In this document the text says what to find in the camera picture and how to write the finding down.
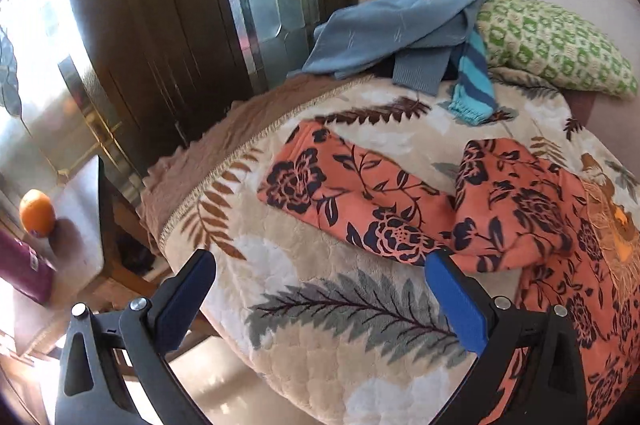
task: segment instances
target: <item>orange floral pajamas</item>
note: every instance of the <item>orange floral pajamas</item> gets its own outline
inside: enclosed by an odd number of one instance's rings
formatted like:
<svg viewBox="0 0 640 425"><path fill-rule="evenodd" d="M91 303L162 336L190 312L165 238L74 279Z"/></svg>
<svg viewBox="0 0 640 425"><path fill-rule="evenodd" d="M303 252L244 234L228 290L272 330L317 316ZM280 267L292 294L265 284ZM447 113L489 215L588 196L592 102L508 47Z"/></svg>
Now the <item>orange floral pajamas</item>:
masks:
<svg viewBox="0 0 640 425"><path fill-rule="evenodd" d="M451 196L322 124L303 122L278 153L258 198L406 264L422 266L427 253L444 249L467 272L522 267L516 304L568 309L590 425L606 416L638 368L640 293L636 286L618 297L590 221L590 210L603 211L578 177L513 140L468 142ZM503 406L520 374L510 371Z"/></svg>

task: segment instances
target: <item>bedroom floor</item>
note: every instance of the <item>bedroom floor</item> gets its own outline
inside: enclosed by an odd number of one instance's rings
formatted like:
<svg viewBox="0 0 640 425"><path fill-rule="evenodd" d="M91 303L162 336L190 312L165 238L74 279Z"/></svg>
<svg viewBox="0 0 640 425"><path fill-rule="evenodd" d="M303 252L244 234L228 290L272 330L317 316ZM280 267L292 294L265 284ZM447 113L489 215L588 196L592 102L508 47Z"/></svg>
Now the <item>bedroom floor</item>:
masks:
<svg viewBox="0 0 640 425"><path fill-rule="evenodd" d="M207 339L171 367L216 425L319 424L271 389L220 338Z"/></svg>

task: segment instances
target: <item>blue gripper pad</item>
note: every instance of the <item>blue gripper pad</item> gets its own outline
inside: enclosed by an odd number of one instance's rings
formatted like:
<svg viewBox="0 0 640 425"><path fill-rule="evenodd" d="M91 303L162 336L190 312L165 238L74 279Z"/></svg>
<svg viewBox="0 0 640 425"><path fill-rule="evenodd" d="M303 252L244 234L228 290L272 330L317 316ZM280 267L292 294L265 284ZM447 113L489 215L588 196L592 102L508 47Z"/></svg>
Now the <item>blue gripper pad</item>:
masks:
<svg viewBox="0 0 640 425"><path fill-rule="evenodd" d="M204 253L158 316L154 345L160 356L180 347L215 278L216 260L212 253ZM165 282L177 280L174 277Z"/></svg>
<svg viewBox="0 0 640 425"><path fill-rule="evenodd" d="M489 341L487 322L463 286L436 253L427 254L424 280L440 304L460 344L480 356Z"/></svg>

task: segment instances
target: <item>striped cloth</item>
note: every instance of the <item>striped cloth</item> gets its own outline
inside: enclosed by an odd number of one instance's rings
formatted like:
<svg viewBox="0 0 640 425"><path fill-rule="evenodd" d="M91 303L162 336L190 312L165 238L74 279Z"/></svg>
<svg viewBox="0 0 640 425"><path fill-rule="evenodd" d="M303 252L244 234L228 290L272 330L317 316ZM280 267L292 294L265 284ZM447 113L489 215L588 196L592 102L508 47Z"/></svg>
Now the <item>striped cloth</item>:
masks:
<svg viewBox="0 0 640 425"><path fill-rule="evenodd" d="M484 42L476 28L466 42L454 48L450 62L458 70L458 83L449 111L469 125L477 126L494 113L497 104L486 67Z"/></svg>

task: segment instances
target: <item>metal screw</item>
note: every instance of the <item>metal screw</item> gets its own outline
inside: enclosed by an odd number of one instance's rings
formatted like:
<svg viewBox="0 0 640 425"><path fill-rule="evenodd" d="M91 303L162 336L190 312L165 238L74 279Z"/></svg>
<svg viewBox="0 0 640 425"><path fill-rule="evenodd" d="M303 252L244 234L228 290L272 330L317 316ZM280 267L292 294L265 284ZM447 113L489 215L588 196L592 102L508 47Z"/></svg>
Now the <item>metal screw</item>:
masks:
<svg viewBox="0 0 640 425"><path fill-rule="evenodd" d="M511 301L507 297L500 295L494 299L495 307L500 310L508 310L511 307Z"/></svg>
<svg viewBox="0 0 640 425"><path fill-rule="evenodd" d="M556 304L556 305L554 306L554 313L555 313L556 315L558 315L559 317L565 317L565 316L567 316L567 313L568 313L568 312L567 312L567 310L566 310L566 308L565 308L564 306L561 306L561 305L559 305L559 304Z"/></svg>
<svg viewBox="0 0 640 425"><path fill-rule="evenodd" d="M133 311L140 311L146 308L146 299L144 297L139 297L137 299L133 299L130 303L129 303L129 307L133 310Z"/></svg>
<svg viewBox="0 0 640 425"><path fill-rule="evenodd" d="M75 304L71 308L71 315L73 315L76 319L79 319L80 317L84 316L86 313L87 313L86 306L81 302L79 302L78 304Z"/></svg>

